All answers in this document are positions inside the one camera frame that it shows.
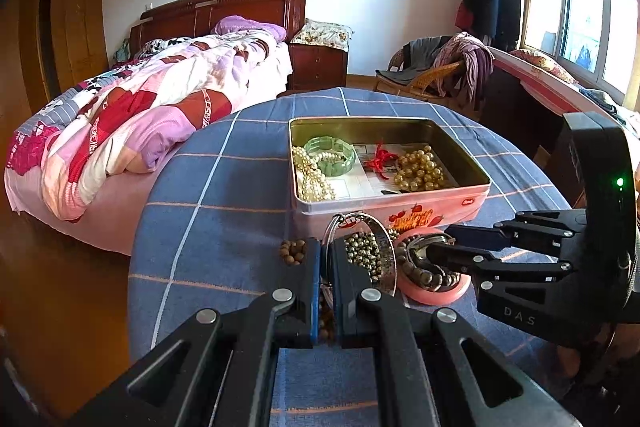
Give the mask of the pink round lid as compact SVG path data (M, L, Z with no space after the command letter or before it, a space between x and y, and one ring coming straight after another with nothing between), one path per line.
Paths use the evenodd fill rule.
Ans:
M439 229L422 227L402 232L394 240L397 285L402 295L416 303L443 307L466 293L471 277L432 265L426 259L426 248L435 244L454 245L454 239Z

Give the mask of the silver metallic bead strand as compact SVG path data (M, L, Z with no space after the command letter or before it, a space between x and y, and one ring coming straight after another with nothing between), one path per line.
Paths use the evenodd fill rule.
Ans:
M349 263L368 272L373 284L382 284L393 275L394 251L386 251L373 232L356 232L344 238Z

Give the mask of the silver bangle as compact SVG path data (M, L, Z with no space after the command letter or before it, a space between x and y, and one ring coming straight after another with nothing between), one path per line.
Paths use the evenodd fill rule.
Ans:
M373 232L376 236L378 236L378 240L381 242L381 245L386 251L390 251L391 249L393 249L393 275L391 277L386 277L385 281L382 284L373 284L373 286L378 288L379 291L382 291L382 293L386 293L391 296L395 295L398 275L393 237L390 236L390 232L384 227L383 223L375 217L369 215L369 213L365 213L363 211L352 211L348 213L337 213L331 218L329 224L324 230L322 239L320 241L322 245L326 247L326 269L329 268L330 246L334 243L334 239L336 239L337 231L343 225L346 225L346 227L349 227L349 225L353 225L354 227L356 227L357 225L364 225L369 229L368 232Z

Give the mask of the brown wooden bead strand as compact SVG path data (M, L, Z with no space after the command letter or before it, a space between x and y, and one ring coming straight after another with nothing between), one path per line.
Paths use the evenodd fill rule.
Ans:
M314 316L318 343L334 343L335 320L332 310L331 285L326 279L326 247L317 239L285 239L279 246L279 257L288 267L318 262L318 279L314 282Z

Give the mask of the pink metal tin box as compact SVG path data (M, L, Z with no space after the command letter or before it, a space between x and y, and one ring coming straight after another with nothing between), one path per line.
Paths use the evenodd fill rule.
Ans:
M318 239L337 213L405 232L470 221L490 180L431 119L295 118L288 124L294 230Z

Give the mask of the red knot ornament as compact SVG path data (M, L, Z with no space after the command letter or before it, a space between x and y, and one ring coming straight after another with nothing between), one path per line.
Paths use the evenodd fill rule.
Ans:
M393 164L398 158L399 156L397 154L390 153L389 150L386 150L383 143L380 142L376 146L374 156L366 160L362 164L362 167L364 170L371 171L380 179L386 181L388 180L388 176L385 174L385 167Z

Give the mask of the purple striped garment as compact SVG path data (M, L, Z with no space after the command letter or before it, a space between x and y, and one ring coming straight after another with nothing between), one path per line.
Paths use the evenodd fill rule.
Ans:
M462 31L451 37L439 49L433 67L462 62L462 88L466 90L468 100L474 105L474 109L479 110L485 98L486 82L494 70L494 61L495 55L486 44Z

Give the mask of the wicker chair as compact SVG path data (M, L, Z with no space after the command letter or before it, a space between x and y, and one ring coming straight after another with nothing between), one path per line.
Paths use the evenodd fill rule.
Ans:
M436 93L437 81L450 80L460 77L464 73L464 62L454 62L444 66L431 68L416 74L407 84L400 84L382 76L379 72L375 76L374 92L394 94L416 98L423 102L437 103L445 101Z

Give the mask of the grey garment on chair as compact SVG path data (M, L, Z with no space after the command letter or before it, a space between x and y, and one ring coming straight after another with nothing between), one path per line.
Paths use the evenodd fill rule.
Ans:
M439 50L451 39L450 36L425 37L406 43L390 59L386 70L377 70L376 75L401 86L433 67Z

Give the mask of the window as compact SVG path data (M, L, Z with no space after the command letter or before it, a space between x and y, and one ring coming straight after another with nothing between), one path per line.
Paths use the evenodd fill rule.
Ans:
M525 0L522 45L620 104L631 86L639 0Z

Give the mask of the dark hanging coats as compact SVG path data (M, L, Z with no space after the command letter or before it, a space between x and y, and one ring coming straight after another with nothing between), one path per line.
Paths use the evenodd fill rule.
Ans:
M521 0L462 0L454 24L498 50L511 52L521 35Z

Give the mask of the bed with patchwork quilt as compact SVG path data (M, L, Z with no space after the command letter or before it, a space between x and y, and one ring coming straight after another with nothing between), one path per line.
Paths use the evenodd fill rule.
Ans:
M151 188L179 146L277 98L292 72L288 45L265 27L164 41L68 89L14 131L9 206L128 255Z

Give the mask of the floral cushion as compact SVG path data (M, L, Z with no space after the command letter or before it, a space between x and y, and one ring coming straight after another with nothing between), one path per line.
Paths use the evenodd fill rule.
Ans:
M354 31L349 26L307 18L303 27L291 39L291 43L301 46L325 46L347 52L353 34Z

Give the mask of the purple pillow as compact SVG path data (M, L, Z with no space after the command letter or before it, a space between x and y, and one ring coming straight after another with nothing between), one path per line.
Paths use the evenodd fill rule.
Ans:
M212 29L212 34L225 35L230 32L246 31L246 30L264 30L268 31L277 43L285 42L286 29L274 23L260 22L259 20L251 20L239 15L229 15L218 20Z

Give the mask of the dark wood headboard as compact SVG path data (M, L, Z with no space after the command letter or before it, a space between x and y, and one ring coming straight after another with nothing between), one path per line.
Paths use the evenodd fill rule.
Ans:
M209 35L230 15L282 26L288 41L305 23L305 9L306 0L177 0L140 15L130 29L129 49L136 54L154 39Z

